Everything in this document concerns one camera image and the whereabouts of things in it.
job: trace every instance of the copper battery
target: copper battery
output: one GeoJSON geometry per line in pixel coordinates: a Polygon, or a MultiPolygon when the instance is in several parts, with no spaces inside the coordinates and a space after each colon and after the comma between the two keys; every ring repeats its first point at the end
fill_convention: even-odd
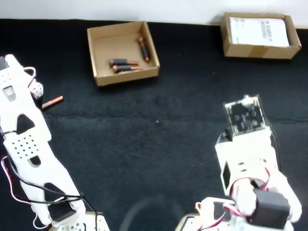
{"type": "Polygon", "coordinates": [[[148,54],[148,51],[145,47],[145,44],[144,44],[144,38],[140,37],[138,38],[138,42],[140,44],[140,49],[141,49],[141,53],[142,53],[142,56],[143,56],[143,59],[148,62],[150,60],[149,58],[149,54],[148,54]]]}
{"type": "Polygon", "coordinates": [[[141,66],[131,66],[131,65],[120,65],[120,66],[114,65],[112,69],[115,73],[119,73],[119,72],[122,72],[122,71],[142,70],[143,67],[141,67],[141,66]]]}
{"type": "Polygon", "coordinates": [[[127,59],[110,59],[109,65],[113,67],[114,65],[138,65],[137,61],[129,61],[127,59]]]}

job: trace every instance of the white wall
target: white wall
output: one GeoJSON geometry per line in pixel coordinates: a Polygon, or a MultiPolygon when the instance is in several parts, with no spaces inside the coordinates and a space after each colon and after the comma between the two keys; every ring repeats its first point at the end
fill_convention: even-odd
{"type": "Polygon", "coordinates": [[[283,13],[308,27],[308,0],[0,0],[0,18],[218,24],[224,12],[283,13]]]}

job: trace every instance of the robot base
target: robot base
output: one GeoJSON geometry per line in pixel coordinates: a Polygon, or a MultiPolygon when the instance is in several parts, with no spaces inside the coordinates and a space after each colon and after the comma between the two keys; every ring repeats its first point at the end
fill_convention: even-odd
{"type": "Polygon", "coordinates": [[[200,215],[191,213],[185,215],[181,219],[178,226],[175,228],[175,231],[294,231],[294,228],[289,221],[287,221],[283,230],[278,230],[250,225],[247,223],[246,218],[238,217],[236,215],[232,215],[230,220],[223,220],[217,226],[207,229],[206,227],[211,226],[217,221],[217,219],[214,218],[214,210],[217,203],[232,204],[234,202],[226,199],[207,197],[201,202],[202,211],[204,213],[204,226],[201,228],[200,215]]]}
{"type": "MultiPolygon", "coordinates": [[[[86,212],[84,220],[80,223],[60,226],[58,228],[51,227],[49,231],[95,231],[95,213],[86,212]]],[[[97,231],[110,231],[103,215],[97,216],[97,231]]]]}

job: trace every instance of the black cable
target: black cable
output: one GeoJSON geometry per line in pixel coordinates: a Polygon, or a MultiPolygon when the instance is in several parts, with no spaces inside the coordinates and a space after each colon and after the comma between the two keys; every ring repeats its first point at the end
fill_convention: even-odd
{"type": "Polygon", "coordinates": [[[30,202],[30,203],[37,203],[37,204],[61,204],[61,203],[64,203],[64,202],[73,202],[73,201],[78,201],[78,200],[83,200],[88,206],[89,208],[94,212],[95,214],[95,231],[97,231],[97,216],[98,216],[98,212],[93,208],[93,206],[89,203],[89,201],[85,198],[84,195],[81,195],[80,196],[75,196],[75,195],[66,195],[64,193],[61,193],[61,192],[57,192],[55,190],[51,190],[49,188],[46,188],[44,186],[40,186],[38,184],[34,184],[34,183],[30,183],[28,182],[27,180],[23,179],[16,171],[16,169],[14,168],[13,166],[13,163],[12,163],[12,159],[11,157],[8,155],[8,159],[9,159],[9,163],[10,163],[10,167],[11,169],[13,170],[13,173],[14,175],[20,180],[22,181],[23,183],[27,184],[27,185],[30,185],[30,186],[33,186],[33,187],[36,187],[36,188],[39,188],[39,189],[42,189],[44,191],[49,191],[49,192],[52,192],[52,193],[55,193],[55,194],[58,194],[58,195],[61,195],[65,198],[76,198],[76,199],[73,199],[73,200],[61,200],[61,201],[46,201],[46,202],[43,202],[43,201],[33,201],[33,200],[29,200],[29,199],[26,199],[26,198],[22,198],[20,196],[16,196],[18,197],[20,200],[23,200],[23,201],[26,201],[26,202],[30,202]]]}
{"type": "Polygon", "coordinates": [[[67,198],[79,198],[79,199],[82,199],[82,195],[79,195],[79,196],[76,196],[76,195],[67,195],[65,193],[62,193],[62,192],[58,192],[58,191],[55,191],[55,190],[52,190],[52,189],[49,189],[47,187],[44,187],[44,186],[41,186],[41,185],[38,185],[38,184],[34,184],[34,183],[31,183],[25,179],[23,179],[19,174],[18,172],[16,171],[16,169],[14,168],[13,166],[13,163],[12,163],[12,159],[10,157],[10,155],[8,155],[8,159],[9,159],[9,164],[10,164],[10,167],[14,173],[14,175],[20,180],[22,181],[23,183],[27,184],[27,185],[30,185],[30,186],[33,186],[33,187],[36,187],[36,188],[39,188],[39,189],[42,189],[44,191],[49,191],[49,192],[52,192],[54,194],[57,194],[57,195],[61,195],[63,197],[67,197],[67,198]]]}
{"type": "Polygon", "coordinates": [[[44,204],[44,205],[58,205],[58,204],[62,204],[62,203],[66,203],[66,202],[73,202],[73,201],[79,201],[82,198],[77,198],[77,199],[73,199],[73,200],[61,200],[61,201],[33,201],[33,200],[29,200],[20,196],[16,196],[18,199],[26,201],[26,202],[30,202],[30,203],[35,203],[35,204],[44,204]]]}
{"type": "Polygon", "coordinates": [[[282,158],[281,158],[281,153],[280,153],[280,145],[278,143],[278,137],[277,137],[275,129],[274,129],[273,125],[270,123],[269,119],[266,118],[266,122],[269,125],[271,132],[272,132],[272,135],[273,135],[274,143],[275,143],[275,146],[276,146],[276,155],[277,155],[277,159],[278,159],[278,170],[281,171],[281,169],[282,169],[282,158]]]}
{"type": "Polygon", "coordinates": [[[88,202],[88,200],[86,199],[86,197],[84,196],[82,198],[82,200],[89,206],[89,208],[94,212],[95,214],[95,231],[97,231],[97,216],[98,216],[98,213],[97,211],[93,208],[93,206],[88,202]]]}

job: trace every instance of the circuit board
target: circuit board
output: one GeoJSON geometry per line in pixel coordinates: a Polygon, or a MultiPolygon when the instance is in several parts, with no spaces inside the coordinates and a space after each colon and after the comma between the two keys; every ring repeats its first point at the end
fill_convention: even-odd
{"type": "Polygon", "coordinates": [[[267,125],[258,96],[226,103],[224,110],[232,130],[232,136],[261,130],[267,125]]]}

